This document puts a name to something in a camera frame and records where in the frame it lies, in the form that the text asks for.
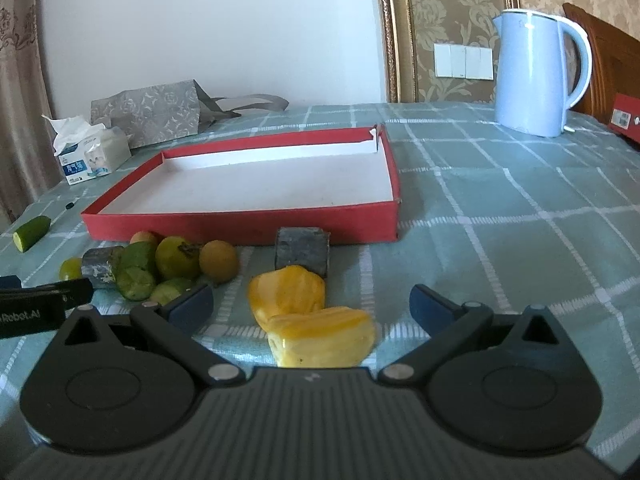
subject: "tissue pack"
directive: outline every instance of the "tissue pack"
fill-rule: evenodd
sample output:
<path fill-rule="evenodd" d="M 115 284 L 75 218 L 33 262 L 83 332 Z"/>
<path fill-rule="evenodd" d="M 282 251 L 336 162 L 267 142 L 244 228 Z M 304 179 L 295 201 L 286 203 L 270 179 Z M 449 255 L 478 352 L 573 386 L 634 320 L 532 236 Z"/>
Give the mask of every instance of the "tissue pack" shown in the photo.
<path fill-rule="evenodd" d="M 52 120 L 53 147 L 69 184 L 113 173 L 131 157 L 127 136 L 118 127 L 91 125 L 81 116 Z"/>

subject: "yellow squash piece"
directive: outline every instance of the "yellow squash piece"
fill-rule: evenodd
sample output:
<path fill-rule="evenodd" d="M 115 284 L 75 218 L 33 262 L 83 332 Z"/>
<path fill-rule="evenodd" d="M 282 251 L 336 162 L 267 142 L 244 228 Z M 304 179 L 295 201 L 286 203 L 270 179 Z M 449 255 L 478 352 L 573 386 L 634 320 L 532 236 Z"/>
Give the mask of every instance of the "yellow squash piece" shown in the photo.
<path fill-rule="evenodd" d="M 324 280 L 292 265 L 256 276 L 249 282 L 247 296 L 255 320 L 268 332 L 273 316 L 310 314 L 324 308 Z"/>
<path fill-rule="evenodd" d="M 275 316 L 267 332 L 271 352 L 278 366 L 285 368 L 357 366 L 376 341 L 371 316 L 346 306 Z"/>

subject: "silver screw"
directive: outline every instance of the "silver screw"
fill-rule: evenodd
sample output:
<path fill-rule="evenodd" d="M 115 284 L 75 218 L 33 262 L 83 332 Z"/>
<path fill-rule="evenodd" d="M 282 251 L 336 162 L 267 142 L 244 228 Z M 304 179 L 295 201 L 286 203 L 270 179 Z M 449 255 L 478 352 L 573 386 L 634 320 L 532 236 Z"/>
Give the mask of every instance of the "silver screw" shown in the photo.
<path fill-rule="evenodd" d="M 228 381 L 238 377 L 239 374 L 238 367 L 229 364 L 213 365 L 209 368 L 209 377 L 217 381 Z"/>
<path fill-rule="evenodd" d="M 386 368 L 382 368 L 382 373 L 389 379 L 395 379 L 396 381 L 404 381 L 414 374 L 413 367 L 402 363 L 389 365 Z"/>

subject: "light blue kettle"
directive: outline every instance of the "light blue kettle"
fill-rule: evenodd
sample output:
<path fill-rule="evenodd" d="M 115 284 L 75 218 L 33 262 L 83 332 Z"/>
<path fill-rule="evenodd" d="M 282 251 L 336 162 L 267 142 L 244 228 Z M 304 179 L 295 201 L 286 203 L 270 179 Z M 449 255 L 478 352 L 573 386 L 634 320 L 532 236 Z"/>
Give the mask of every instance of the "light blue kettle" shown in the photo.
<path fill-rule="evenodd" d="M 494 18 L 500 35 L 495 85 L 495 120 L 514 130 L 557 137 L 566 111 L 587 91 L 591 79 L 591 47 L 580 25 L 562 16 L 507 9 Z M 580 52 L 580 80 L 567 95 L 564 35 Z"/>

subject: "ribbed gray panel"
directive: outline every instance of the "ribbed gray panel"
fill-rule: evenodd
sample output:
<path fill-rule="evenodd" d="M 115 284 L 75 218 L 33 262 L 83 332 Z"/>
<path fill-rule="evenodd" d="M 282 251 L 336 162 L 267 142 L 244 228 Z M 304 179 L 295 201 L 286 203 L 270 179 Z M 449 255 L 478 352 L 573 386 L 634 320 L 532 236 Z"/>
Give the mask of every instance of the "ribbed gray panel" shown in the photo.
<path fill-rule="evenodd" d="M 258 368 L 211 390 L 178 431 L 108 457 L 39 448 L 9 480 L 580 480 L 616 476 L 583 450 L 504 458 L 439 428 L 418 395 L 367 370 Z"/>

